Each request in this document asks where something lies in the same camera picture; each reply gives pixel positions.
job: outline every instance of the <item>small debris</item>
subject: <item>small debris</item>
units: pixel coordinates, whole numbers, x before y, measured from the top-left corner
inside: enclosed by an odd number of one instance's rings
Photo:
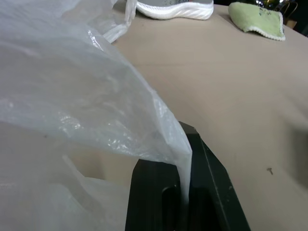
[[[272,175],[274,175],[271,167],[268,167],[266,171],[269,171]]]

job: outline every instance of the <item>translucent plastic sheet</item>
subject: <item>translucent plastic sheet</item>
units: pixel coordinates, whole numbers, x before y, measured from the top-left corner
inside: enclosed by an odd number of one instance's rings
[[[114,4],[87,1],[101,6],[96,20]],[[99,32],[83,2],[0,1],[0,230],[124,230],[128,189],[78,172],[67,157],[76,145],[175,164],[188,198],[181,126],[104,38],[125,30]]]

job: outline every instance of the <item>gray sneaker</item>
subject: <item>gray sneaker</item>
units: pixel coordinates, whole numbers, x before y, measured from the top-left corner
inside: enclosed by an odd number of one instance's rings
[[[208,19],[214,9],[213,0],[138,0],[137,10],[154,19]]]

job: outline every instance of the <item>white shoe sole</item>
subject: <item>white shoe sole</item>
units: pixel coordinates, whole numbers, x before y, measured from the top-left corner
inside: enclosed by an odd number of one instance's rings
[[[154,19],[191,18],[208,19],[214,10],[214,3],[183,2],[172,6],[158,7],[137,2],[137,10]]]

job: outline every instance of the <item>beige table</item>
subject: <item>beige table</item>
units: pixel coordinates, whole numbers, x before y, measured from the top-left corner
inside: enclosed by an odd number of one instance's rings
[[[208,21],[137,15],[115,43],[226,167],[253,231],[308,230],[308,132],[297,111],[308,103],[308,39],[285,35],[245,34],[215,6]]]

